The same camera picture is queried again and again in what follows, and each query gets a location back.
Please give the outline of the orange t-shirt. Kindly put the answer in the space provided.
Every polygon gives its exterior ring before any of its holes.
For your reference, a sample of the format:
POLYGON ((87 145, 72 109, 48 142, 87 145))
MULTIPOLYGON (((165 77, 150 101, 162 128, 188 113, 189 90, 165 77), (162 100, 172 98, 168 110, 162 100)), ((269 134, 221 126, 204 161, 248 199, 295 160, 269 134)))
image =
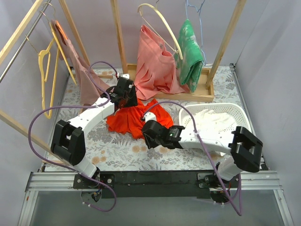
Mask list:
MULTIPOLYGON (((114 131, 121 134, 129 133, 134 139, 143 138, 141 132, 145 122, 141 120, 143 114, 157 103, 156 99, 152 99, 148 104, 144 105, 141 100, 134 107, 122 108, 114 115, 107 117, 107 125, 109 131, 114 131)), ((151 113, 156 115, 157 122, 169 128, 174 125, 170 114, 160 105, 154 106, 151 113)))

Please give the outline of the yellow plastic hanger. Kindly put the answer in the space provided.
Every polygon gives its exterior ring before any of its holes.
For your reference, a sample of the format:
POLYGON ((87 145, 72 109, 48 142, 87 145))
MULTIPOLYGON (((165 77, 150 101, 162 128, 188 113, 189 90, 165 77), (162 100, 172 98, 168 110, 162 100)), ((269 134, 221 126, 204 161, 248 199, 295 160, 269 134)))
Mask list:
MULTIPOLYGON (((41 50, 38 53, 38 65, 39 65, 39 70, 40 70, 40 74, 41 74, 41 97, 42 97, 41 106, 42 106, 42 110, 46 109, 45 84, 46 84, 46 82, 48 80, 48 76, 49 76, 50 61, 51 61, 51 52, 50 52, 50 50, 51 50, 54 43, 55 43, 55 39, 53 38, 51 40, 51 42, 49 43, 48 47, 44 50, 41 50), (43 65, 44 65, 43 62, 44 62, 45 56, 48 56, 46 70, 44 70, 44 67, 43 67, 43 65)), ((54 68, 54 76, 53 76, 53 83, 52 83, 52 90, 51 90, 49 108, 53 107, 54 97, 55 97, 55 86, 56 86, 58 60, 59 60, 58 53, 59 53, 59 49, 57 49, 57 52, 56 52, 55 68, 54 68)))

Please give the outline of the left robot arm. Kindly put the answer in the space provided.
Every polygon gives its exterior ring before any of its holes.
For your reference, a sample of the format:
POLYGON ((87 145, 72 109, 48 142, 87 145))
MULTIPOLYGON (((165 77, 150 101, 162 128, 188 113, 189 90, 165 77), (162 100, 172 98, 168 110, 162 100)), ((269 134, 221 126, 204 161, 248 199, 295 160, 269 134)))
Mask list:
POLYGON ((53 154, 85 175, 84 183, 89 188, 96 188, 100 177, 97 174, 99 169, 86 157, 85 138, 98 123, 117 110, 137 105, 136 88, 129 74, 121 75, 117 85, 107 91, 110 99, 102 94, 90 108, 77 117, 57 122, 51 144, 53 154))

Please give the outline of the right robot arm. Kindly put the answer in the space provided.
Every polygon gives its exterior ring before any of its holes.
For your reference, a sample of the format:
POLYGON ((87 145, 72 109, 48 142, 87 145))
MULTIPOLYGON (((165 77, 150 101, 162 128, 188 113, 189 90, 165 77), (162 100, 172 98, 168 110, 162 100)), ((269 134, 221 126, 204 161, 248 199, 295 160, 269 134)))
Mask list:
POLYGON ((213 183, 226 186, 242 171, 257 173, 260 170, 263 143, 247 128, 237 126, 232 132, 195 132, 193 128, 171 126, 166 128, 149 120, 142 128, 149 149, 159 145, 168 149, 201 149, 217 151, 229 156, 217 166, 213 183))

